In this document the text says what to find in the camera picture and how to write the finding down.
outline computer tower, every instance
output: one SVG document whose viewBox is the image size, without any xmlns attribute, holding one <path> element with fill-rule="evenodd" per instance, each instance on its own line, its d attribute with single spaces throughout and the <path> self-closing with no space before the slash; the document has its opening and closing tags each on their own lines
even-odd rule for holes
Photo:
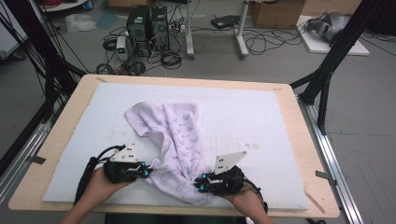
<svg viewBox="0 0 396 224">
<path fill-rule="evenodd" d="M 149 6 L 132 6 L 126 28 L 133 54 L 137 53 L 141 57 L 150 56 L 151 50 L 154 49 L 154 41 Z"/>
<path fill-rule="evenodd" d="M 155 50 L 169 51 L 169 30 L 166 7 L 154 7 L 151 11 L 151 22 L 155 37 Z"/>
</svg>

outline plastic bag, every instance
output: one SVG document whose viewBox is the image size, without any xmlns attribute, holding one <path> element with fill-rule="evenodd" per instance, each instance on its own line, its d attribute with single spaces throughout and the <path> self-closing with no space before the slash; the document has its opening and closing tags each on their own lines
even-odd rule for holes
<svg viewBox="0 0 396 224">
<path fill-rule="evenodd" d="M 66 17 L 66 26 L 68 33 L 91 31 L 96 29 L 96 22 L 89 15 L 73 14 Z"/>
</svg>

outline wooden table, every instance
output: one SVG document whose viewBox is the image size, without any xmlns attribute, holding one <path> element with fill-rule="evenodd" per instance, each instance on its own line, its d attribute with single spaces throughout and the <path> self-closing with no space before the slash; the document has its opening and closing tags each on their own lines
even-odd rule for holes
<svg viewBox="0 0 396 224">
<path fill-rule="evenodd" d="M 305 124 L 291 87 L 287 84 L 219 81 L 164 77 L 116 77 L 87 75 L 78 84 L 73 96 L 53 126 L 37 156 L 47 159 L 43 164 L 32 163 L 9 201 L 15 210 L 67 211 L 71 203 L 44 203 L 42 197 L 73 131 L 88 106 L 96 87 L 102 82 L 133 83 L 163 86 L 208 87 L 239 90 L 273 91 L 290 139 L 290 144 L 304 185 L 309 209 L 305 211 L 272 211 L 271 217 L 338 217 L 340 212 L 328 180 L 316 176 L 323 172 L 318 153 Z M 93 211 L 114 213 L 180 214 L 237 216 L 234 208 L 168 207 L 101 204 Z"/>
</svg>

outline black pole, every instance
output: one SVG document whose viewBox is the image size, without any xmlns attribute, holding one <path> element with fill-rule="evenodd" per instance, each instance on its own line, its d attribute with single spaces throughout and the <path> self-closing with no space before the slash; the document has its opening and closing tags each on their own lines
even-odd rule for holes
<svg viewBox="0 0 396 224">
<path fill-rule="evenodd" d="M 303 77 L 293 83 L 292 88 L 300 87 L 306 83 L 308 86 L 304 92 L 299 94 L 299 99 L 308 105 L 315 102 L 315 98 L 321 92 L 318 112 L 318 126 L 322 134 L 325 132 L 325 119 L 327 101 L 329 97 L 330 82 L 332 75 L 355 45 L 364 29 L 369 24 L 373 16 L 378 12 L 384 0 L 362 0 L 355 13 L 349 20 L 345 29 L 336 39 L 322 64 L 313 74 Z"/>
</svg>

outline purple cloth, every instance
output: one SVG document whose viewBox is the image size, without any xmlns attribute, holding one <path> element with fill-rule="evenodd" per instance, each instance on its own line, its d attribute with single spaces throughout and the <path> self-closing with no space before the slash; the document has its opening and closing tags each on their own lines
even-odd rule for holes
<svg viewBox="0 0 396 224">
<path fill-rule="evenodd" d="M 148 137 L 161 149 L 161 157 L 150 165 L 150 185 L 193 205 L 213 199 L 193 185 L 195 178 L 210 172 L 200 155 L 202 135 L 196 123 L 196 104 L 142 102 L 127 110 L 125 118 L 140 136 Z"/>
</svg>

